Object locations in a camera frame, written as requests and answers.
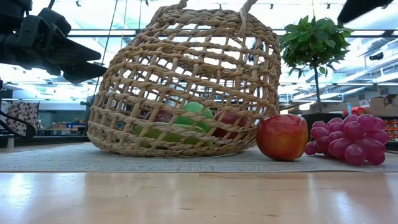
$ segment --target ceiling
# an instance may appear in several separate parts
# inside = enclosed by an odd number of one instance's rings
[[[72,40],[83,44],[95,51],[100,52],[103,58],[98,60],[108,66],[108,62],[115,53],[124,47],[130,37],[111,37],[107,43],[107,35],[111,27],[111,20],[115,8],[115,0],[85,0],[79,1],[77,6],[75,0],[58,0],[53,10],[66,17],[72,26]],[[120,0],[116,6],[112,34],[135,34],[132,29],[144,28],[152,18],[152,15],[160,6],[175,4],[177,0],[153,0],[146,6],[145,1]],[[246,1],[235,0],[191,0],[188,2],[190,9],[232,9],[238,11]],[[276,32],[281,32],[284,26],[290,23],[297,23],[301,17],[312,16],[313,12],[317,18],[330,17],[336,20],[338,13],[343,7],[343,0],[258,0],[255,7],[250,11],[265,25],[272,27]],[[31,14],[38,14],[48,4],[46,1],[34,1]],[[398,0],[395,0],[386,9],[375,9],[374,11],[361,16],[346,26],[352,29],[362,30],[361,34],[381,34],[381,29],[398,29]],[[79,35],[102,35],[102,37],[79,37]],[[182,37],[176,37],[174,41],[184,41]],[[214,37],[211,40],[217,44],[223,44],[222,37]],[[346,60],[334,65],[336,71],[328,71],[327,77],[320,77],[322,98],[325,100],[341,100],[344,95],[364,91],[367,86],[373,83],[391,83],[395,85],[398,79],[398,41],[395,38],[349,38],[351,52]],[[247,43],[254,43],[249,38]],[[383,52],[382,60],[370,60],[369,56]],[[315,80],[313,72],[307,71],[304,77],[298,79],[298,74],[288,76],[290,68],[282,67],[280,78],[281,86],[279,95],[281,101],[313,100],[315,97]],[[33,98],[51,99],[85,99],[92,95],[96,89],[96,81],[90,80],[80,85],[67,83],[62,77],[49,75],[39,69],[24,70],[21,67],[1,65],[1,78],[5,82],[12,82],[6,88],[13,90],[25,90],[31,93]]]

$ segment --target wooden surface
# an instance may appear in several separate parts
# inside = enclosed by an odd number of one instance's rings
[[[2,173],[0,223],[397,223],[398,173]]]

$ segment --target wicker basket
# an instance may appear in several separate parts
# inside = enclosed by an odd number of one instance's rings
[[[258,121],[278,112],[281,74],[276,34],[248,14],[255,2],[249,0],[240,12],[183,9],[187,0],[158,9],[103,75],[91,107],[91,142],[129,156],[214,156],[252,147]],[[176,42],[175,37],[184,41]],[[212,42],[215,37],[222,37],[224,44]],[[253,49],[246,46],[247,38],[255,40]],[[204,107],[200,113],[189,112],[183,109],[187,102]],[[222,111],[221,116],[218,120],[204,116],[205,108],[213,114]],[[160,110],[172,113],[168,123],[154,122]],[[221,122],[227,112],[238,116],[234,124]],[[178,116],[194,120],[193,126],[173,125]],[[244,126],[238,124],[243,117],[249,120]],[[194,131],[198,122],[211,129]],[[139,134],[137,126],[143,127]],[[227,135],[215,137],[217,128]],[[148,137],[155,129],[160,136]],[[181,138],[165,141],[170,133]],[[236,137],[229,138],[231,133]],[[198,142],[187,144],[188,138]]]

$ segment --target woven mat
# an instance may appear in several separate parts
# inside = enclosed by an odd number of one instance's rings
[[[322,156],[303,156],[295,162],[277,162],[254,147],[233,156],[125,157],[100,151],[91,143],[53,149],[0,154],[0,171],[44,172],[304,172],[398,171],[398,155],[387,153],[381,166],[350,166]]]

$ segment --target potted plant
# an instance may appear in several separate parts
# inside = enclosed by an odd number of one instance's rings
[[[308,123],[308,128],[316,121],[328,122],[341,114],[322,114],[318,74],[328,75],[326,67],[335,70],[333,62],[339,63],[349,50],[349,43],[345,41],[352,33],[351,29],[336,25],[331,19],[316,20],[315,16],[309,22],[308,16],[301,19],[297,25],[290,24],[285,27],[286,34],[280,38],[280,47],[284,50],[282,58],[292,67],[289,75],[294,70],[298,77],[303,75],[305,67],[315,72],[315,86],[317,89],[318,114],[303,116]]]

